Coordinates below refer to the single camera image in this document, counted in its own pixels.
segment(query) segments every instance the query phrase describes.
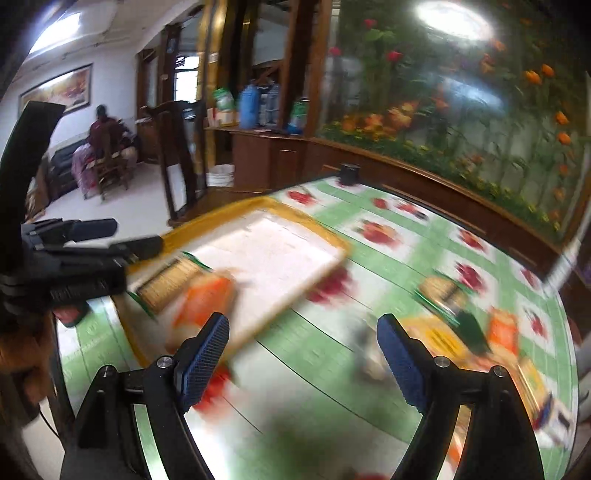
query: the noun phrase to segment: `blue gripper pad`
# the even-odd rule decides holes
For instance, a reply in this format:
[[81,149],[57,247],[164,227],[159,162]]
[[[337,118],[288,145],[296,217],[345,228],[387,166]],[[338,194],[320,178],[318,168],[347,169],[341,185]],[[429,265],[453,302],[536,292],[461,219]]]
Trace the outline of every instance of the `blue gripper pad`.
[[221,313],[214,313],[199,334],[187,339],[174,356],[174,383],[179,408],[186,413],[199,403],[230,336],[230,323]]
[[386,357],[390,370],[396,377],[396,382],[404,395],[406,403],[416,407],[420,413],[425,414],[427,412],[427,396],[425,394],[423,375],[407,350],[405,340],[400,338],[396,328],[391,323],[392,320],[389,320],[388,317],[398,323],[392,314],[380,317],[377,327],[379,347],[382,349],[384,357]]

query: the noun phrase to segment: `person sitting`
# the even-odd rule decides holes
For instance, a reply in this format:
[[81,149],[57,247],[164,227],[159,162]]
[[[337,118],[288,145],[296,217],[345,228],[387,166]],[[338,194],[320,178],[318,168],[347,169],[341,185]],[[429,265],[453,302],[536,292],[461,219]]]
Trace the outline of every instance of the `person sitting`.
[[95,151],[96,158],[102,158],[104,155],[101,138],[104,128],[109,132],[111,151],[121,152],[122,156],[128,160],[128,168],[133,168],[137,161],[137,152],[135,149],[128,150],[135,146],[131,132],[121,120],[115,120],[107,115],[105,105],[99,105],[96,108],[96,122],[90,126],[89,144]]

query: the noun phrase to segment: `floral mural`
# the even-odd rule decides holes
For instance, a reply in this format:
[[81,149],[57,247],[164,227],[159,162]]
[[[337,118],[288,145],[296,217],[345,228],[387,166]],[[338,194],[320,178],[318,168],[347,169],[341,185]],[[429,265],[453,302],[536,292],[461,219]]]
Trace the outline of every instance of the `floral mural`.
[[558,240],[587,140],[584,68],[560,23],[525,0],[333,7],[319,135],[441,175]]

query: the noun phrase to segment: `window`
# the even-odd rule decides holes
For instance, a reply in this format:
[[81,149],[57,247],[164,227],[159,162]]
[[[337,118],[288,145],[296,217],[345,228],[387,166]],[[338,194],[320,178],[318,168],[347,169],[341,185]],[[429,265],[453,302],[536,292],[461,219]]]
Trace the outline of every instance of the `window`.
[[197,99],[199,57],[179,55],[174,72],[174,99],[194,102]]
[[47,47],[57,47],[58,45],[62,45],[72,40],[72,37],[78,31],[79,27],[79,13],[59,19],[57,22],[51,24],[45,29],[29,53],[33,53],[37,50],[42,50]]

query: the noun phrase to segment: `maroon shirt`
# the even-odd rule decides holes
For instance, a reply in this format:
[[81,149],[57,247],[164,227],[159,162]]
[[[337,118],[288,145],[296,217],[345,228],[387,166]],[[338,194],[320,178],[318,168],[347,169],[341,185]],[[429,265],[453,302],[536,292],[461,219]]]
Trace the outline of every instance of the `maroon shirt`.
[[95,152],[103,150],[103,144],[100,138],[101,127],[109,129],[109,136],[111,138],[111,151],[119,151],[119,144],[123,139],[123,134],[125,133],[126,128],[123,124],[120,124],[117,120],[111,117],[107,117],[106,121],[104,122],[97,120],[90,126],[90,146],[95,150]]

